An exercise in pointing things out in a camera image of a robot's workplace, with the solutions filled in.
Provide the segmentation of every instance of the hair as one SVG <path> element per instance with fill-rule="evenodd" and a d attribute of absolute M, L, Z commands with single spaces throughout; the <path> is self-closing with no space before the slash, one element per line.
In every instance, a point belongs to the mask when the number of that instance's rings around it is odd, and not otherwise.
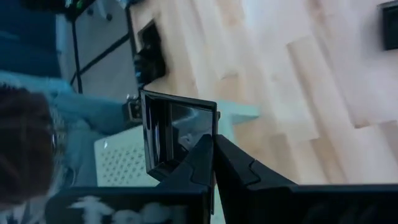
<path fill-rule="evenodd" d="M 52 119 L 44 95 L 0 85 L 0 209 L 50 187 Z"/>

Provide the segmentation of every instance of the mirror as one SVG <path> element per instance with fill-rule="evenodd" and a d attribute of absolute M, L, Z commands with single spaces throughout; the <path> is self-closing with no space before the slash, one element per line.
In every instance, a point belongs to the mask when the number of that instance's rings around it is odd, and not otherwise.
<path fill-rule="evenodd" d="M 141 91 L 147 173 L 162 181 L 204 134 L 217 134 L 217 104 Z"/>

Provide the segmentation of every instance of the black metal bar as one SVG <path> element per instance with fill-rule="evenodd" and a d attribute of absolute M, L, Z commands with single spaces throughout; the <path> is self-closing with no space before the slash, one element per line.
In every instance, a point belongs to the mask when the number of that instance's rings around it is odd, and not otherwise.
<path fill-rule="evenodd" d="M 93 65 L 98 63 L 100 60 L 104 59 L 108 54 L 110 54 L 112 51 L 114 51 L 116 48 L 120 47 L 122 44 L 124 44 L 128 40 L 129 40 L 129 34 L 122 36 L 119 40 L 117 40 L 110 47 L 108 47 L 104 52 L 99 54 L 96 58 L 94 58 L 86 66 L 84 66 L 80 70 L 80 73 L 78 73 L 78 76 L 84 75 L 84 73 L 87 72 Z"/>
<path fill-rule="evenodd" d="M 137 54 L 137 45 L 136 45 L 136 38 L 134 35 L 134 29 L 132 27 L 132 19 L 131 19 L 131 13 L 130 13 L 130 6 L 131 2 L 127 5 L 127 7 L 124 9 L 126 13 L 126 18 L 127 18 L 127 29 L 129 31 L 129 36 L 130 36 L 130 45 L 131 45 L 131 53 L 132 53 L 132 60 L 134 63 L 134 56 Z"/>
<path fill-rule="evenodd" d="M 81 86 L 81 76 L 80 76 L 80 61 L 79 61 L 79 51 L 78 51 L 78 44 L 77 44 L 77 34 L 76 34 L 76 20 L 72 21 L 72 36 L 73 36 L 73 51 L 75 53 L 75 65 L 76 65 L 76 72 L 73 75 L 71 80 L 71 85 L 77 78 L 77 88 L 79 93 L 83 93 L 83 88 Z"/>

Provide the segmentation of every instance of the white logo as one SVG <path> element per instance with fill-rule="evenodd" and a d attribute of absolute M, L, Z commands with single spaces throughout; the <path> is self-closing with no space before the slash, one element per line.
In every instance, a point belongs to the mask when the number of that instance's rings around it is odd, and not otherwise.
<path fill-rule="evenodd" d="M 86 196 L 79 198 L 78 202 L 71 204 L 68 208 L 84 209 L 83 221 L 85 224 L 102 223 L 103 217 L 107 215 L 112 215 L 113 224 L 163 223 L 172 219 L 172 211 L 178 211 L 179 213 L 180 218 L 174 220 L 176 223 L 185 223 L 184 218 L 181 217 L 185 213 L 184 207 L 166 207 L 155 202 L 144 205 L 140 212 L 132 210 L 115 211 L 107 204 L 101 202 L 100 198 Z"/>

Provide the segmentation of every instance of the black metal frame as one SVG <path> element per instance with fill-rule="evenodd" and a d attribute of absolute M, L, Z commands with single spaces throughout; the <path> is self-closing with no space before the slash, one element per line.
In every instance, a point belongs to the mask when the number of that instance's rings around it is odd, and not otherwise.
<path fill-rule="evenodd" d="M 104 50 L 102 53 L 100 53 L 97 57 L 95 57 L 92 61 L 90 61 L 86 66 L 84 66 L 83 68 L 80 68 L 78 41 L 77 41 L 77 35 L 76 35 L 76 20 L 93 3 L 94 3 L 94 1 L 90 1 L 89 4 L 85 5 L 83 9 L 81 9 L 78 13 L 76 13 L 71 18 L 72 36 L 73 36 L 73 49 L 74 49 L 74 52 L 75 52 L 76 72 L 73 74 L 73 77 L 70 80 L 70 84 L 73 85 L 75 80 L 77 80 L 78 92 L 79 93 L 83 93 L 83 87 L 82 87 L 82 84 L 81 84 L 81 76 L 84 75 L 84 73 L 87 72 L 92 66 L 94 66 L 99 61 L 104 59 L 108 54 L 110 54 L 111 52 L 116 50 L 118 47 L 120 47 L 122 44 L 124 44 L 128 40 L 130 41 L 131 53 L 132 53 L 132 58 L 133 58 L 133 60 L 131 61 L 132 64 L 134 64 L 134 56 L 135 56 L 135 54 L 137 54 L 136 41 L 135 41 L 135 38 L 134 38 L 134 31 L 133 31 L 133 28 L 132 28 L 132 21 L 131 21 L 131 15 L 130 15 L 130 10 L 129 10 L 132 4 L 129 3 L 126 6 L 126 8 L 124 9 L 124 12 L 126 14 L 126 19 L 127 19 L 127 34 L 123 35 L 120 39 L 115 41 L 115 43 L 111 44 L 106 50 Z"/>

